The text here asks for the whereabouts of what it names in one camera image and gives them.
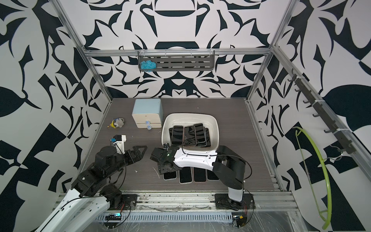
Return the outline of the white plastic storage tub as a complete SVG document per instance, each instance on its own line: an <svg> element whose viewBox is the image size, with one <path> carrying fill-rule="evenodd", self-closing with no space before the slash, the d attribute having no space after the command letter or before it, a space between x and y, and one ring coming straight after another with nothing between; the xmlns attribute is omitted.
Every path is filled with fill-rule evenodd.
<svg viewBox="0 0 371 232"><path fill-rule="evenodd" d="M206 114L173 113L166 117L161 134L161 143L171 143L169 129L173 126L191 126L202 123L209 130L211 146L209 148L189 148L189 150L200 150L202 152L216 150L219 147L219 126L215 117Z"/></svg>

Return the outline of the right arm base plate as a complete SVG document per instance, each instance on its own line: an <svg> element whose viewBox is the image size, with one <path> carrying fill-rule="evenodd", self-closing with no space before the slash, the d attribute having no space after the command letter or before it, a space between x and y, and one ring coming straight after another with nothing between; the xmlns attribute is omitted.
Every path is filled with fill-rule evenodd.
<svg viewBox="0 0 371 232"><path fill-rule="evenodd" d="M232 200L228 194L217 193L214 195L215 206L218 210L252 210L255 209L255 200L252 194L244 193L241 202Z"/></svg>

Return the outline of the black phone pink case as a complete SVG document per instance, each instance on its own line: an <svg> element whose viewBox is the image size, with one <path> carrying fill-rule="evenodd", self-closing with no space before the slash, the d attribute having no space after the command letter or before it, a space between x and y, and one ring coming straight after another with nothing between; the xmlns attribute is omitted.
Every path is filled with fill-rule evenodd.
<svg viewBox="0 0 371 232"><path fill-rule="evenodd" d="M174 180L174 179L177 179L177 171L168 172L168 173L163 174L163 179L164 180Z"/></svg>

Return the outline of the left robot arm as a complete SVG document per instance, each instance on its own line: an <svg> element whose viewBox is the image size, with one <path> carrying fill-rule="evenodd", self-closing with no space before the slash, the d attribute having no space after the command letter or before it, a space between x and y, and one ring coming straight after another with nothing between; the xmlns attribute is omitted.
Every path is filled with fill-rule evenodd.
<svg viewBox="0 0 371 232"><path fill-rule="evenodd" d="M121 150L103 147L96 160L79 174L55 210L37 228L38 232L82 232L108 209L127 206L122 192L108 179L143 159L147 146Z"/></svg>

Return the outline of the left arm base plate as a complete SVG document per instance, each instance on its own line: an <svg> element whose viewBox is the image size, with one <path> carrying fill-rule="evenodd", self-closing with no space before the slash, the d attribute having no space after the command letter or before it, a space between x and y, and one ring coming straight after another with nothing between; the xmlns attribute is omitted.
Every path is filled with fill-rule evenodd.
<svg viewBox="0 0 371 232"><path fill-rule="evenodd" d="M119 198L117 210L128 210L129 208L133 209L137 206L138 194L122 194Z"/></svg>

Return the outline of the black phone white case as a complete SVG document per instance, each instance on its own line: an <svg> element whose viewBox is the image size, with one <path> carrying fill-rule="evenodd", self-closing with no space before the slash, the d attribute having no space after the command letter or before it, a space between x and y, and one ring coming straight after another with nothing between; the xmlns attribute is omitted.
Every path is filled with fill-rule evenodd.
<svg viewBox="0 0 371 232"><path fill-rule="evenodd" d="M193 168L193 177L195 182L203 183L207 181L206 170L202 168Z"/></svg>

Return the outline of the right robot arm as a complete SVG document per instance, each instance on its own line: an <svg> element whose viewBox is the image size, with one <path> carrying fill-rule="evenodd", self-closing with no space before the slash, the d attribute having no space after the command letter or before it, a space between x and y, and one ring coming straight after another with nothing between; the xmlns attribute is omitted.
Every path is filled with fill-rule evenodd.
<svg viewBox="0 0 371 232"><path fill-rule="evenodd" d="M210 151L189 150L178 146L155 148L150 159L157 163L158 173L162 175L186 167L212 171L228 187L228 198L231 201L243 201L247 161L226 146Z"/></svg>

